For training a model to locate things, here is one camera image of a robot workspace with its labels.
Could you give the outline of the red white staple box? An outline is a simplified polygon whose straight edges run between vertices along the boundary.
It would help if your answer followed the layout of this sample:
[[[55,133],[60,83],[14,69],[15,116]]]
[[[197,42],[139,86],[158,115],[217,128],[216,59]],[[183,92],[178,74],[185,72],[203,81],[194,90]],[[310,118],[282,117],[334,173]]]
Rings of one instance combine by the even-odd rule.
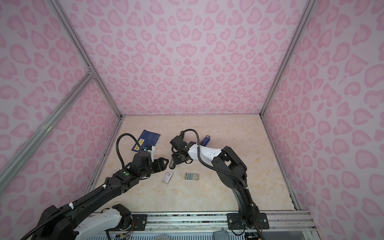
[[[174,173],[171,172],[171,171],[166,171],[164,177],[162,178],[162,182],[165,183],[165,184],[169,184],[173,174]]]

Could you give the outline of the staple tray with staples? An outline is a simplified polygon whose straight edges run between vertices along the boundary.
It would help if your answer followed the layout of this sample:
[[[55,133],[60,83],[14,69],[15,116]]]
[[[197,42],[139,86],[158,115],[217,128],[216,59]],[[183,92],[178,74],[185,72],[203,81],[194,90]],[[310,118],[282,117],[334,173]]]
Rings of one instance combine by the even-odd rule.
[[[197,174],[197,173],[185,173],[185,180],[198,181],[199,180],[199,174]]]

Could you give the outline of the blue long stapler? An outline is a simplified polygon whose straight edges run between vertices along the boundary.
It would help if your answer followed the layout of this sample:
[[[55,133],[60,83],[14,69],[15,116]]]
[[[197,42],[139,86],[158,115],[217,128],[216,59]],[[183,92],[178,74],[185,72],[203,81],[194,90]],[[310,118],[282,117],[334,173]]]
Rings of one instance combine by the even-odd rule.
[[[210,142],[210,140],[211,140],[211,137],[209,135],[206,135],[206,137],[200,142],[200,145],[206,147]]]

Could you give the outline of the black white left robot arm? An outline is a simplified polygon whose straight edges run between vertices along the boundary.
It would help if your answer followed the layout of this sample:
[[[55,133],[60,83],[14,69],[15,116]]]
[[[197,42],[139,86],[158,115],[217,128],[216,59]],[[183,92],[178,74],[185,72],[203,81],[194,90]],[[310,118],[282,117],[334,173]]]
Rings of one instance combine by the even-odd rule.
[[[38,225],[22,237],[23,240],[76,240],[81,231],[76,228],[89,215],[110,200],[126,193],[144,178],[165,171],[169,160],[153,159],[149,151],[134,155],[132,162],[95,190],[60,208],[50,206],[41,215]]]

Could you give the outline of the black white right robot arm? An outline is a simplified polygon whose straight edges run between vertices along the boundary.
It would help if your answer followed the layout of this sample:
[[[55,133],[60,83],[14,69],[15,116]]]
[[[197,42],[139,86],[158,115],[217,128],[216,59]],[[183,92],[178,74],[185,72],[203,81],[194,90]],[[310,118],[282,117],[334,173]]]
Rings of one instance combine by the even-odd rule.
[[[241,223],[247,229],[255,227],[255,220],[260,210],[252,199],[247,184],[247,167],[234,150],[228,146],[212,149],[195,142],[185,142],[176,136],[172,145],[173,165],[198,161],[206,168],[217,173],[221,182],[231,189],[238,203]]]

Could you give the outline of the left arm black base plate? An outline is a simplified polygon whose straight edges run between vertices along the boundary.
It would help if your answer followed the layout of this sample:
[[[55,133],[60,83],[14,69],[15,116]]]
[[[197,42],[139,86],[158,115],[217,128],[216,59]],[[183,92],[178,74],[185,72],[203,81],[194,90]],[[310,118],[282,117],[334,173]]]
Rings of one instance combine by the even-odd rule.
[[[133,214],[122,217],[118,229],[121,231],[144,231],[147,224],[148,215]]]

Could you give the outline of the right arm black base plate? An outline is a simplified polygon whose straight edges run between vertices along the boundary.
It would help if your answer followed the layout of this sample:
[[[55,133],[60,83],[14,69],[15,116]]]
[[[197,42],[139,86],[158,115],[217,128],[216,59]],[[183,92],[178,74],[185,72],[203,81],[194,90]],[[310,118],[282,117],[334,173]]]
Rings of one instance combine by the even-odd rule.
[[[246,218],[240,213],[228,213],[227,223],[230,230],[254,230],[255,223],[253,218]],[[256,217],[256,226],[260,230],[268,230],[270,228],[266,213],[259,213]]]

